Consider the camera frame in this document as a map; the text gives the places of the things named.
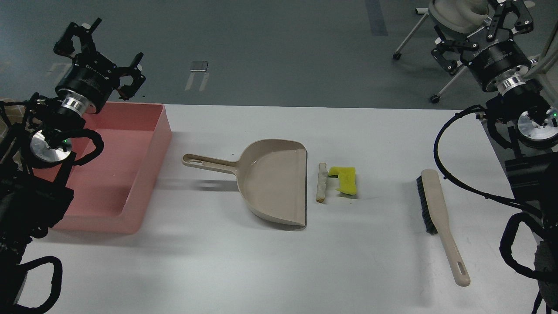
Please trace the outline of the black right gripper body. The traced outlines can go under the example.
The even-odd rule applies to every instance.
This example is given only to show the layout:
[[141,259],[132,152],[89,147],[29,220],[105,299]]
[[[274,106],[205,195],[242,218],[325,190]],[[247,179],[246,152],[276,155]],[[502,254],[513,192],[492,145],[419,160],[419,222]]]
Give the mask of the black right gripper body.
[[475,44],[476,51],[466,51],[466,66],[483,92],[494,92],[504,74],[525,75],[532,67],[530,59],[513,39]]

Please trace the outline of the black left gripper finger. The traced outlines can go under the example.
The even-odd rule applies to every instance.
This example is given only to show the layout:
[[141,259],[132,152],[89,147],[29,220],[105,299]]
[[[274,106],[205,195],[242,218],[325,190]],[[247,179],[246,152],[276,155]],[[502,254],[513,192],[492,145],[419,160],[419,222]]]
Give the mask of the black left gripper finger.
[[101,22],[102,19],[97,18],[89,27],[78,25],[75,22],[70,23],[60,39],[54,44],[54,53],[67,58],[75,58],[78,53],[75,52],[73,38],[78,38],[81,47],[80,53],[96,54],[97,49],[92,34]]
[[134,59],[131,61],[130,65],[118,66],[114,69],[114,74],[118,78],[132,78],[131,84],[123,84],[116,89],[119,98],[123,99],[124,101],[132,98],[146,81],[146,77],[142,74],[142,70],[140,69],[140,62],[143,56],[143,52],[139,52],[136,56],[134,56]]

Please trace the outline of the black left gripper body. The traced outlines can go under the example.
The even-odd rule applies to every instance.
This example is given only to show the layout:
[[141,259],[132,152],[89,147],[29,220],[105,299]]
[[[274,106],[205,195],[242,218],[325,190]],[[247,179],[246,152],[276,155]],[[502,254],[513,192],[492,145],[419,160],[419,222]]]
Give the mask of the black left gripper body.
[[55,92],[59,97],[70,92],[81,95],[92,106],[87,113],[100,113],[111,93],[119,87],[116,67],[103,54],[78,53],[72,60],[71,68],[55,87]]

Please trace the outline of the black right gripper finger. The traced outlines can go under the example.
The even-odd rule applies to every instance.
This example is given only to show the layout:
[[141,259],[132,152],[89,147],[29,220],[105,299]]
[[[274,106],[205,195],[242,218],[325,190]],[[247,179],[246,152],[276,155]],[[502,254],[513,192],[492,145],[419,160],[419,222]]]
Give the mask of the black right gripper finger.
[[480,51],[481,47],[477,41],[441,38],[431,50],[431,55],[448,74],[457,74],[464,66],[483,71],[486,69],[486,59]]
[[526,0],[489,0],[488,4],[494,10],[489,26],[487,26],[486,40],[496,40],[500,30],[514,34],[530,33],[534,29],[534,18],[529,12]]

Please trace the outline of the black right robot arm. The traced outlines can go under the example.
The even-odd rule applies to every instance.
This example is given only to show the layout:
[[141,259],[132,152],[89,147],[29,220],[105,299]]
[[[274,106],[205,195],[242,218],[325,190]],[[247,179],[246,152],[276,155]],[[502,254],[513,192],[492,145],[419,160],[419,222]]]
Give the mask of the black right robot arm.
[[532,32],[534,20],[524,0],[433,0],[439,41],[431,52],[447,72],[468,68],[484,92],[496,96],[445,123],[476,113],[489,136],[510,151],[503,158],[513,198],[491,195],[459,181],[444,167],[435,139],[435,162],[459,187],[520,209],[511,216],[500,241],[504,262],[516,273],[538,281],[533,312],[542,302],[557,312],[557,82],[547,78],[557,65],[557,29],[534,59],[514,36]]

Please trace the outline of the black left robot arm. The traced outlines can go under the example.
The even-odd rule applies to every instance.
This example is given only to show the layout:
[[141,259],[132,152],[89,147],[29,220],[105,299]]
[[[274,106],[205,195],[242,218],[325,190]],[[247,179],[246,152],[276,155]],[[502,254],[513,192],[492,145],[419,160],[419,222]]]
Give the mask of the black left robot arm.
[[[67,182],[71,170],[104,150],[101,135],[85,128],[85,114],[96,115],[113,92],[132,98],[146,77],[143,54],[128,66],[117,66],[96,49],[92,34],[101,23],[70,23],[55,43],[54,53],[72,61],[55,88],[56,96],[35,93],[29,100],[1,101],[7,133],[1,140],[1,312],[44,314],[61,294],[61,260],[48,255],[23,263],[26,247],[48,234],[68,210],[74,191]],[[50,293],[36,307],[19,304],[28,272],[50,264]]]

